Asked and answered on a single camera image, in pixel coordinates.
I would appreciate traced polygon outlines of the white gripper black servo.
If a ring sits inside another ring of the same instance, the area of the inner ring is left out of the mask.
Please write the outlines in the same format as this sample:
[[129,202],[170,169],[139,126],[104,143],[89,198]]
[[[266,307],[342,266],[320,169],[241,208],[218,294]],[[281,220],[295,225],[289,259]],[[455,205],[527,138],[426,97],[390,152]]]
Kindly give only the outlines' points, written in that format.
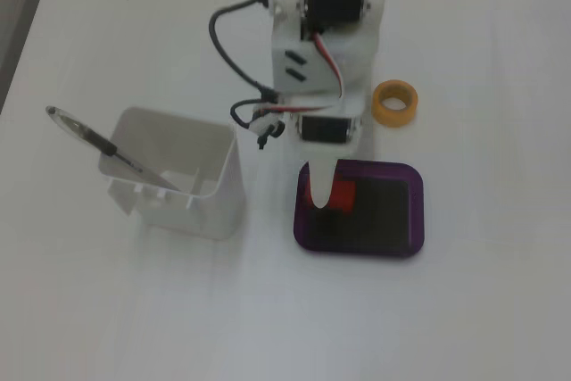
[[324,208],[330,199],[338,160],[357,153],[362,137],[360,97],[287,97],[296,108],[286,117],[285,155],[308,161],[310,196]]

